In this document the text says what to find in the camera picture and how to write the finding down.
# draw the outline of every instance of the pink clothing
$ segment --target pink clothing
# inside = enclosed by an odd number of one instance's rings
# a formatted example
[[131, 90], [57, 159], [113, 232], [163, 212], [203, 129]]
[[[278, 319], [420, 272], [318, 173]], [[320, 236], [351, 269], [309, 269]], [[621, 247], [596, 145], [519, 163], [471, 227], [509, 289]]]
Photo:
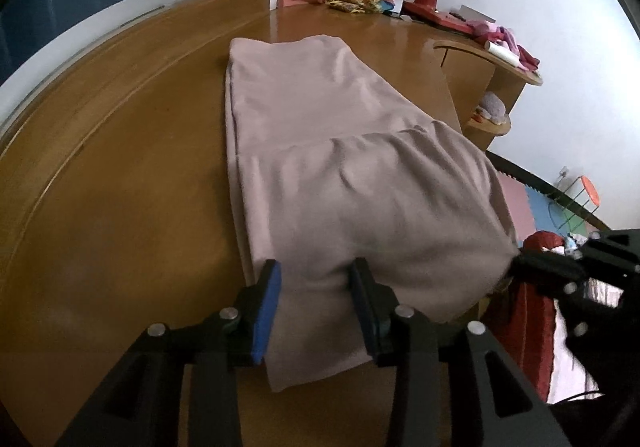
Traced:
[[513, 31], [504, 26], [498, 26], [489, 21], [467, 21], [466, 24], [474, 29], [476, 42], [484, 45], [489, 41], [508, 49], [520, 59], [521, 70], [534, 72], [537, 70], [540, 60], [532, 57], [522, 46], [516, 42]]

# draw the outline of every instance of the black cable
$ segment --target black cable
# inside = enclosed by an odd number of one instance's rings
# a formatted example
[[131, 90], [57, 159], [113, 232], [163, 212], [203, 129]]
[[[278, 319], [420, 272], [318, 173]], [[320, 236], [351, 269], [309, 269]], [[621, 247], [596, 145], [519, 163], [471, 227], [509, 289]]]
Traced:
[[573, 400], [574, 398], [578, 398], [578, 397], [584, 397], [585, 395], [595, 395], [595, 394], [599, 394], [599, 395], [604, 395], [604, 393], [602, 391], [598, 391], [597, 389], [595, 389], [594, 391], [585, 391], [584, 393], [578, 393], [577, 395], [573, 395], [572, 397], [569, 398], [565, 398], [564, 400], [560, 400], [556, 403], [553, 403], [552, 405], [558, 405], [559, 403], [565, 403], [568, 402], [569, 400]]

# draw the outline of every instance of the blue gripper pad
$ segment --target blue gripper pad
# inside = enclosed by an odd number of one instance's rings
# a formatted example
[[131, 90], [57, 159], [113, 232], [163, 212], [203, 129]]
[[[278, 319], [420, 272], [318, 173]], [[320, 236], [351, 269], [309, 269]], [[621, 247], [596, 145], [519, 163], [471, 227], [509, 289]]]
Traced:
[[278, 307], [280, 288], [282, 287], [282, 270], [280, 269], [280, 263], [277, 261], [268, 261], [260, 274], [258, 285], [265, 282], [265, 276], [268, 276], [268, 279], [266, 280], [266, 285], [261, 287], [264, 290], [264, 294], [262, 296], [262, 304], [260, 305], [260, 309], [258, 309], [258, 315], [254, 322], [254, 341], [251, 347], [251, 356], [256, 365], [262, 362], [264, 354], [267, 352], [271, 326], [273, 325], [273, 318], [276, 315], [276, 308]]

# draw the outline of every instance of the white wall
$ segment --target white wall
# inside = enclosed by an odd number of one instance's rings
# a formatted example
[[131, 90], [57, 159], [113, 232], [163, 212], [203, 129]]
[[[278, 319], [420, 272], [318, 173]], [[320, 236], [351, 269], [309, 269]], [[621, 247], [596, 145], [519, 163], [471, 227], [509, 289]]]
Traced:
[[494, 153], [553, 183], [586, 174], [612, 228], [640, 227], [640, 41], [617, 0], [438, 0], [466, 4], [514, 29], [540, 59]]

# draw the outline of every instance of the metal screw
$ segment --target metal screw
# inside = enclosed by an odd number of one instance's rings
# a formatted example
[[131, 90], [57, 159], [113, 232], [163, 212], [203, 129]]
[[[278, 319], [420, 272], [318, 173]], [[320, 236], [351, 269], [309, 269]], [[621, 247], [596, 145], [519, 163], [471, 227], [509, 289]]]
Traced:
[[237, 319], [239, 315], [240, 312], [236, 308], [233, 308], [233, 306], [222, 308], [222, 310], [220, 310], [220, 318], [225, 319], [225, 321]]
[[486, 326], [480, 321], [471, 321], [466, 325], [466, 329], [474, 335], [482, 335], [486, 331]]
[[587, 331], [589, 331], [589, 327], [586, 322], [581, 322], [574, 328], [574, 335], [576, 337], [582, 337]]
[[398, 317], [404, 317], [405, 319], [409, 319], [414, 316], [415, 310], [411, 308], [411, 306], [406, 306], [404, 304], [399, 304], [396, 306], [394, 310]]
[[566, 293], [567, 295], [571, 295], [577, 289], [578, 289], [578, 285], [577, 284], [575, 284], [575, 283], [567, 283], [567, 284], [564, 285], [564, 288], [562, 288], [562, 291], [564, 293]]
[[149, 326], [149, 328], [146, 329], [146, 333], [151, 337], [162, 337], [165, 331], [166, 331], [166, 326], [162, 324], [162, 322], [156, 322], [155, 324], [151, 324], [151, 326]]

